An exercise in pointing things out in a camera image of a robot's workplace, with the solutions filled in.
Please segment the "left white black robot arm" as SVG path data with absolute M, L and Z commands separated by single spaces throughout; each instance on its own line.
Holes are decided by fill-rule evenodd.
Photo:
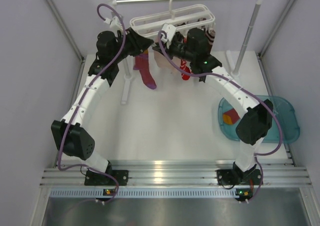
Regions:
M 75 102 L 60 120 L 51 124 L 58 150 L 57 166 L 63 170 L 61 159 L 65 154 L 79 160 L 77 167 L 87 168 L 88 184 L 115 185 L 112 164 L 95 149 L 95 140 L 86 127 L 104 93 L 118 75 L 118 64 L 128 56 L 138 56 L 154 41 L 129 28 L 124 33 L 104 31 L 98 34 L 95 60 L 89 68 L 85 83 Z

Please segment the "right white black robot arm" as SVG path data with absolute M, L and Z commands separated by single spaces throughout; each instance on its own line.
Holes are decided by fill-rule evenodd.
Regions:
M 240 150 L 232 169 L 221 171 L 220 185 L 245 184 L 262 175 L 257 169 L 257 148 L 262 143 L 274 120 L 273 104 L 261 100 L 241 87 L 228 74 L 222 63 L 210 53 L 210 44 L 203 30 L 194 28 L 187 33 L 187 39 L 182 39 L 179 32 L 170 35 L 164 30 L 159 31 L 158 40 L 153 47 L 160 52 L 168 62 L 175 67 L 173 58 L 186 60 L 190 63 L 191 72 L 185 72 L 190 77 L 198 77 L 200 81 L 215 88 L 235 109 L 240 117 L 236 134 L 240 139 Z

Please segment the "white plastic clip hanger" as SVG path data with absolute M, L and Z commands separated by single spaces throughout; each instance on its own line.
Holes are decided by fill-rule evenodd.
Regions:
M 165 23 L 171 25 L 187 23 L 190 24 L 190 30 L 210 23 L 215 25 L 215 20 L 215 16 L 205 5 L 197 4 L 174 9 L 173 0 L 169 0 L 168 11 L 133 18 L 130 20 L 129 25 L 139 35 L 156 42 L 158 40 L 158 32 L 161 31 Z

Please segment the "pink sock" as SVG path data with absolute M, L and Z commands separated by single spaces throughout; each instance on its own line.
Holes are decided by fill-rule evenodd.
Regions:
M 179 71 L 160 52 L 153 49 L 153 56 L 157 66 L 161 69 L 167 69 L 171 74 L 177 74 Z

